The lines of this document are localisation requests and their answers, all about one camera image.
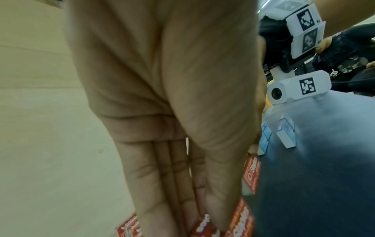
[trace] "wooden surface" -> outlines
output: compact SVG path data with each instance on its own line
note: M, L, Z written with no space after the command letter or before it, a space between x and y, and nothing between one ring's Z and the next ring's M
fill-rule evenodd
M120 159L87 107L62 10L0 0L0 236L110 237L133 212Z

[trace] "red package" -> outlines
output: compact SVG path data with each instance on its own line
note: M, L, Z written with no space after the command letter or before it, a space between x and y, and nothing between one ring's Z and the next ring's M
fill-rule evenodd
M241 198L225 237L250 237L253 234L255 218L245 200Z
M242 178L250 189L249 193L252 195L255 194L257 188L260 169L261 162L259 161L258 155L249 155L245 163Z
M191 237L220 237L220 230L214 227L210 216L206 214L191 232Z
M137 214L133 213L124 223L117 227L119 237L143 237Z

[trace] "white marker tag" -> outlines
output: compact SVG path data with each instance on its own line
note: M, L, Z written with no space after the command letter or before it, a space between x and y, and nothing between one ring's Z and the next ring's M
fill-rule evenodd
M286 19L286 25L293 37L300 36L322 22L315 4L294 13Z
M325 21L311 28L304 34L293 38L291 45L292 58L296 59L321 43L324 36Z
M267 9L265 15L274 20L284 20L290 14L309 4L310 0L283 1L273 8Z

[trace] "table surface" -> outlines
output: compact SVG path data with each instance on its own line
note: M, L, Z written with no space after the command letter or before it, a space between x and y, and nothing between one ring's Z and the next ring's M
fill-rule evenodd
M277 137L286 112L297 146ZM255 196L255 237L374 236L375 99L330 91L280 105L265 120L273 131Z

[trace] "forearm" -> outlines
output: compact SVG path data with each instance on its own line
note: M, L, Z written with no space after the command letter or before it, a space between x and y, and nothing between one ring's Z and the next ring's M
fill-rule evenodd
M374 0L313 0L323 21L325 37L360 23L375 14Z

